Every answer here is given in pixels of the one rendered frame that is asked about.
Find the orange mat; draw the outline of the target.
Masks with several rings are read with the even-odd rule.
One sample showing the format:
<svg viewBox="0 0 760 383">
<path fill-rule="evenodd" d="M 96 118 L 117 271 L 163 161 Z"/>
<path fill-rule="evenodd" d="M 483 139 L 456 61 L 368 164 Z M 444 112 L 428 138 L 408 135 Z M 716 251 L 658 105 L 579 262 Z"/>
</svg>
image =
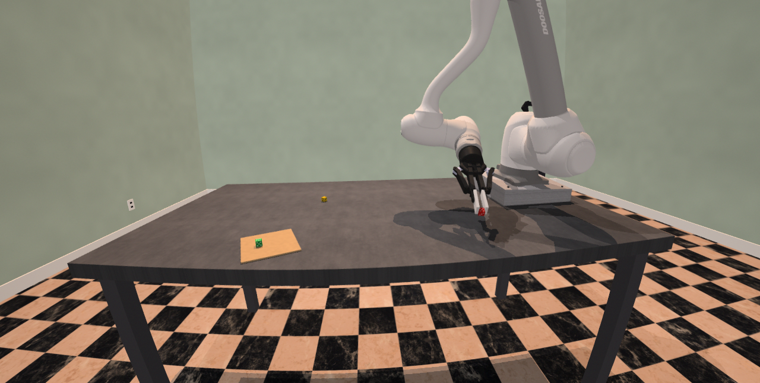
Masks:
<svg viewBox="0 0 760 383">
<path fill-rule="evenodd" d="M 256 247 L 255 240 L 262 239 L 262 246 Z M 240 239 L 241 264 L 274 258 L 283 254 L 301 251 L 292 229 L 252 235 Z"/>
</svg>

